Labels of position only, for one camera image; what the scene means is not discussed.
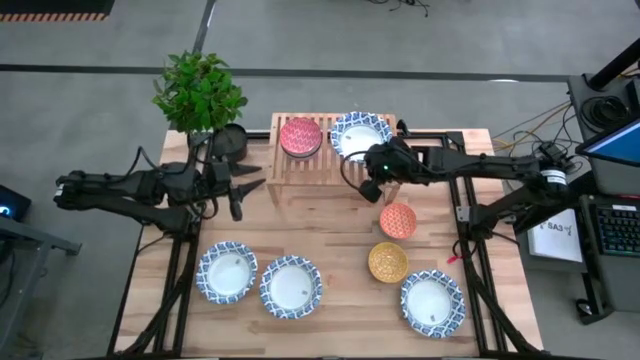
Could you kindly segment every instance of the orange bowl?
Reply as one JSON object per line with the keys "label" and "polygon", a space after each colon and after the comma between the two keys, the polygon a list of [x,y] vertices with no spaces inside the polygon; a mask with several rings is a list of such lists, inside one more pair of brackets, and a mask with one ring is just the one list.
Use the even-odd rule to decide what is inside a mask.
{"label": "orange bowl", "polygon": [[394,239],[408,239],[417,228],[416,213],[405,204],[389,204],[380,213],[380,228]]}
{"label": "orange bowl", "polygon": [[369,252],[369,271],[384,283],[397,283],[409,271],[409,258],[402,248],[394,243],[383,242]]}

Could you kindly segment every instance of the blue light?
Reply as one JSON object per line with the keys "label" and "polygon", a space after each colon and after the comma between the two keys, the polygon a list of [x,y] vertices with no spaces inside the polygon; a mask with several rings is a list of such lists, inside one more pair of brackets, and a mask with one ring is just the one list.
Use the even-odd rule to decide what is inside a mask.
{"label": "blue light", "polygon": [[4,205],[0,205],[0,215],[11,216],[11,209]]}

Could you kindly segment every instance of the plate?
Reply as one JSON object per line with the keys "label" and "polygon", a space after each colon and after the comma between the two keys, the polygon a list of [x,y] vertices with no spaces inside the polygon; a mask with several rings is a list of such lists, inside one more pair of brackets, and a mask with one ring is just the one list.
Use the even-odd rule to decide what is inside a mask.
{"label": "plate", "polygon": [[416,213],[408,205],[389,204],[380,213],[380,228],[394,239],[408,239],[417,228]]}
{"label": "plate", "polygon": [[322,279],[311,261],[295,255],[276,259],[262,274],[260,299],[271,315],[299,319],[320,303]]}
{"label": "plate", "polygon": [[256,280],[258,261],[246,245],[224,241],[200,258],[196,286],[214,304],[233,304],[242,299]]}
{"label": "plate", "polygon": [[[366,151],[372,145],[391,140],[391,127],[374,113],[353,111],[339,118],[331,129],[331,144],[338,155],[347,156]],[[354,155],[349,161],[364,163],[364,155]]]}
{"label": "plate", "polygon": [[280,146],[287,154],[300,158],[313,155],[322,145],[320,125],[309,118],[293,118],[280,130]]}
{"label": "plate", "polygon": [[404,279],[408,270],[407,254],[394,243],[380,243],[369,252],[369,271],[382,282],[397,283]]}
{"label": "plate", "polygon": [[400,290],[400,305],[415,331],[436,339],[451,336],[466,312],[458,284],[439,270],[409,275]]}

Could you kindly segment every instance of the yellow bowl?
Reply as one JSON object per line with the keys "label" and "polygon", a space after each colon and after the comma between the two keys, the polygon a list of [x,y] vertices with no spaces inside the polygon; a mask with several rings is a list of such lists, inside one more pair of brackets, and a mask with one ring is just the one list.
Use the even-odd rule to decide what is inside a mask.
{"label": "yellow bowl", "polygon": [[369,252],[369,271],[382,282],[396,283],[407,275],[409,259],[400,246],[383,242]]}

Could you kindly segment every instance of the floor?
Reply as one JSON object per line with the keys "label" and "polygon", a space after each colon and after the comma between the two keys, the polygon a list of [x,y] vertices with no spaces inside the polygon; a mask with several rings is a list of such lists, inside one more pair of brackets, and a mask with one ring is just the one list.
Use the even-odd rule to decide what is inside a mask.
{"label": "floor", "polygon": [[[571,75],[598,70],[640,33],[634,0],[426,1],[428,18],[419,7],[389,12],[395,0],[218,0],[203,51],[237,69]],[[162,66],[166,54],[193,47],[205,6],[116,0],[103,23],[0,23],[0,64]],[[159,158],[168,124],[150,101],[153,78],[0,72],[0,182],[33,199],[31,224],[84,244],[77,258],[52,257],[30,305],[25,333],[45,359],[105,353],[140,232],[116,215],[57,209],[55,179],[74,169],[121,173],[138,145]],[[412,128],[497,134],[567,99],[561,82],[236,79],[249,98],[240,121],[249,129],[267,128],[274,111],[360,109],[395,113]],[[555,135],[555,121],[541,137]],[[523,145],[516,154],[528,152]],[[585,327],[572,304],[582,296],[579,277],[531,266],[527,280],[547,350],[637,358],[640,314]]]}

